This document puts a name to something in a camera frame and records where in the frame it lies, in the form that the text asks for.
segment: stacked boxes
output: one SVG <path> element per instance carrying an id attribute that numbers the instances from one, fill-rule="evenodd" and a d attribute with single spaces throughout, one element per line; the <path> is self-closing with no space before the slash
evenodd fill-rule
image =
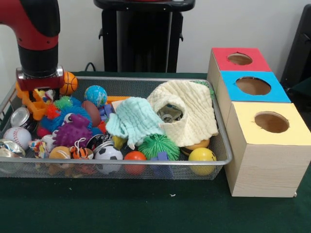
<path id="1" fill-rule="evenodd" d="M 311 133 L 258 49 L 213 48 L 207 79 L 226 125 L 232 196 L 293 197 L 311 160 Z"/>

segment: orange ball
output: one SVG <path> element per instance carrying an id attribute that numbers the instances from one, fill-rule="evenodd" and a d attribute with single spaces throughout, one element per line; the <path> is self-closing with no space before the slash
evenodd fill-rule
<path id="1" fill-rule="evenodd" d="M 64 85 L 59 89 L 59 93 L 70 96 L 78 88 L 78 79 L 72 73 L 66 71 L 64 74 Z"/>

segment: black stand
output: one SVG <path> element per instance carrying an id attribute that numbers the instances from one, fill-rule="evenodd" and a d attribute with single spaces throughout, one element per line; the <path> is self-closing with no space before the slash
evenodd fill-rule
<path id="1" fill-rule="evenodd" d="M 176 72 L 183 16 L 195 0 L 94 0 L 103 9 L 105 71 Z"/>

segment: silver can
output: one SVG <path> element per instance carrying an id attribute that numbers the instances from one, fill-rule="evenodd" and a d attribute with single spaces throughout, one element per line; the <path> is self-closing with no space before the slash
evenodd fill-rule
<path id="1" fill-rule="evenodd" d="M 37 129 L 38 122 L 34 120 L 32 114 L 25 107 L 17 108 L 11 116 L 12 127 L 22 127 L 30 133 L 34 133 Z"/>

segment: orange plastic toy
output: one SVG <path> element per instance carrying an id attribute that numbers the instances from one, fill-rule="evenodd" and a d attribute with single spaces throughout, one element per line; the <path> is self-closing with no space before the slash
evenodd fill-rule
<path id="1" fill-rule="evenodd" d="M 108 96 L 107 103 L 111 104 L 111 102 L 119 101 L 119 100 L 126 100 L 128 98 L 130 98 L 130 96 Z"/>
<path id="2" fill-rule="evenodd" d="M 41 120 L 47 110 L 47 104 L 42 100 L 36 91 L 33 91 L 33 95 L 36 101 L 31 102 L 29 99 L 28 91 L 22 91 L 17 82 L 15 83 L 15 88 L 17 91 L 17 96 L 22 100 L 22 103 L 27 106 L 29 112 L 33 113 L 34 119 Z"/>

